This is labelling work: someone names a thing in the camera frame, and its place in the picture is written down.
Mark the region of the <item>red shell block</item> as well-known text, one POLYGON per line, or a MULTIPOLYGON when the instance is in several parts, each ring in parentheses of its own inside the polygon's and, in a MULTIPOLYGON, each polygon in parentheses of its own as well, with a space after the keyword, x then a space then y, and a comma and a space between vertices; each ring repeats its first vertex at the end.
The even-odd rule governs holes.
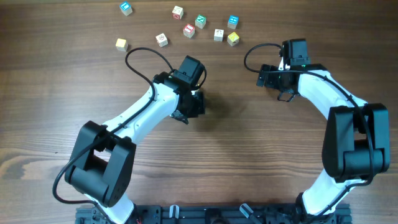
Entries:
POLYGON ((165 47, 168 44, 168 39, 164 33, 157 35, 155 38, 160 47, 165 47))

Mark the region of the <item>red I block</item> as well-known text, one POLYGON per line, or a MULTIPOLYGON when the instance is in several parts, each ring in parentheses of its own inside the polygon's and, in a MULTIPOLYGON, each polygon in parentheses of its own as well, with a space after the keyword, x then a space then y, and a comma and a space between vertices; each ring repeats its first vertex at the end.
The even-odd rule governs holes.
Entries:
POLYGON ((191 25, 191 24, 187 24, 183 28, 183 34, 184 34, 184 36, 186 36, 189 39, 191 39, 193 37, 193 35, 195 34, 195 27, 193 25, 191 25))

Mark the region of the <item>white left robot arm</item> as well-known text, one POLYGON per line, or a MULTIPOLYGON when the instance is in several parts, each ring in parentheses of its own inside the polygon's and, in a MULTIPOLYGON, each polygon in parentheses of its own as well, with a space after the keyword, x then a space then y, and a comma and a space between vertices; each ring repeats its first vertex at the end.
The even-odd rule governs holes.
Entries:
POLYGON ((78 208, 76 223, 141 222, 141 211, 126 194, 136 147, 168 116, 187 123, 203 114, 199 87, 205 78, 205 66, 187 56, 179 69, 156 75, 148 92, 119 116, 103 124, 89 121, 80 129, 65 181, 92 207, 78 208))

